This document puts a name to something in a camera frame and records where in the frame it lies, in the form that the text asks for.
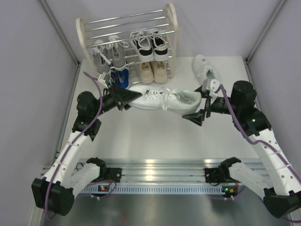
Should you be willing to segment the black white sneaker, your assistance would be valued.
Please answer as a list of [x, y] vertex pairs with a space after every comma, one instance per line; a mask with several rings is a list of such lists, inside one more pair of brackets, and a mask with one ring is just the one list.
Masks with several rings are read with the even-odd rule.
[[130, 43], [142, 62], [150, 62], [154, 59], [153, 49], [146, 30], [130, 33]]
[[154, 59], [156, 61], [166, 61], [168, 59], [168, 47], [164, 38], [166, 30], [151, 28], [148, 31], [151, 44], [154, 50]]

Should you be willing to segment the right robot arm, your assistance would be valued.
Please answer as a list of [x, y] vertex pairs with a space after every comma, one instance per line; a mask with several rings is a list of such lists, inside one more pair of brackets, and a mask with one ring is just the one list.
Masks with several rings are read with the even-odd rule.
[[248, 81], [236, 81], [231, 96], [216, 79], [206, 79], [197, 89], [206, 99], [204, 109], [184, 115], [199, 126], [211, 113], [229, 114], [236, 129], [252, 146], [264, 165], [270, 181], [248, 168], [236, 157], [220, 163], [209, 182], [238, 181], [256, 193], [275, 218], [282, 218], [301, 207], [301, 178], [280, 148], [266, 115], [255, 107], [257, 96]]

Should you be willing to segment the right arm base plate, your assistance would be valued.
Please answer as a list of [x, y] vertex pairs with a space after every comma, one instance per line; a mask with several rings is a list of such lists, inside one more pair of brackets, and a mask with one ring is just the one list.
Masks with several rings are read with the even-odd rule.
[[240, 181], [230, 178], [229, 175], [226, 175], [218, 168], [205, 168], [204, 173], [206, 183], [213, 186], [218, 186], [221, 183], [235, 183], [236, 187], [238, 187], [240, 184]]

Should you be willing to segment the blue canvas sneaker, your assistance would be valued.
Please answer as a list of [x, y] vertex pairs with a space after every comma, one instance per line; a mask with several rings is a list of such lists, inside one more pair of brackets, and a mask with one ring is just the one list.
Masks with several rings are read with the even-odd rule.
[[129, 68], [125, 67], [122, 71], [116, 71], [117, 73], [117, 84], [127, 89], [129, 87]]
[[103, 74], [103, 80], [104, 80], [104, 86], [106, 88], [111, 87], [113, 83], [115, 83], [115, 74], [110, 72], [110, 73], [104, 73]]

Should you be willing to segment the beige lace sneaker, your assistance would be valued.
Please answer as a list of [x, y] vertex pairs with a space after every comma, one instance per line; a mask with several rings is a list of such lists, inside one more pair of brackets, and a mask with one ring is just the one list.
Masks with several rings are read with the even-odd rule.
[[137, 65], [137, 70], [143, 84], [150, 84], [154, 81], [154, 75], [149, 62]]
[[167, 69], [165, 61], [153, 61], [151, 65], [153, 68], [155, 82], [165, 83], [167, 81]]

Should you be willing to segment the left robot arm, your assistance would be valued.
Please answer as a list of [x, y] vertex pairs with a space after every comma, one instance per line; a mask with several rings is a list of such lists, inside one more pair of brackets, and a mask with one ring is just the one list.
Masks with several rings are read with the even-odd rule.
[[32, 182], [35, 205], [45, 211], [65, 216], [73, 207], [79, 193], [91, 182], [109, 183], [104, 160], [90, 158], [79, 171], [74, 169], [84, 151], [92, 144], [100, 129], [98, 117], [113, 108], [128, 109], [129, 103], [141, 97], [137, 91], [130, 91], [113, 84], [105, 96], [96, 98], [84, 91], [77, 97], [78, 116], [70, 136], [58, 158], [42, 178]]

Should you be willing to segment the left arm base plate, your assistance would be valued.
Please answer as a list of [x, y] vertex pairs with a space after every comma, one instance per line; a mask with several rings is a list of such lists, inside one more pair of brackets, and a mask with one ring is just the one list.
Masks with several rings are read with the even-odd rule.
[[99, 179], [101, 181], [113, 180], [119, 183], [121, 177], [122, 177], [122, 168], [106, 168], [104, 172], [100, 173]]

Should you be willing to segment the grey canvas sneaker back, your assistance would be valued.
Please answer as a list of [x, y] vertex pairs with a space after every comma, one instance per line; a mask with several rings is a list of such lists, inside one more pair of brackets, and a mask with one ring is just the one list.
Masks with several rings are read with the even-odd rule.
[[99, 74], [109, 74], [111, 72], [111, 61], [107, 58], [108, 50], [105, 45], [99, 46], [99, 44], [103, 43], [102, 40], [96, 40], [94, 44], [97, 46], [91, 49], [91, 54], [93, 55], [97, 72]]

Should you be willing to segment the grey canvas sneaker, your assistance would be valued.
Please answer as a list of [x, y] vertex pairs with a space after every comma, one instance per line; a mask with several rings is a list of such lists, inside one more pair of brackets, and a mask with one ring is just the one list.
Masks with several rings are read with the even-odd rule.
[[93, 55], [97, 72], [99, 74], [109, 74], [111, 72], [111, 61], [107, 58], [108, 50], [105, 45], [99, 46], [99, 44], [103, 43], [102, 40], [96, 40], [94, 44], [97, 46], [91, 49], [91, 54]]
[[118, 35], [111, 35], [108, 38], [110, 43], [106, 46], [109, 56], [112, 58], [112, 65], [116, 71], [122, 71], [126, 65], [125, 49], [129, 47], [129, 44], [125, 41], [120, 41], [121, 38]]

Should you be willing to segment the grey canvas sneaker front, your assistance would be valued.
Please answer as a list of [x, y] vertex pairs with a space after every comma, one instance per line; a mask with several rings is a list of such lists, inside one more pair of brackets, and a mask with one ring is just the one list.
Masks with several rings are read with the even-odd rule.
[[125, 41], [120, 41], [121, 38], [118, 35], [111, 35], [108, 38], [110, 43], [106, 46], [109, 56], [112, 58], [112, 65], [116, 71], [122, 71], [126, 65], [125, 49], [129, 47], [129, 44]]

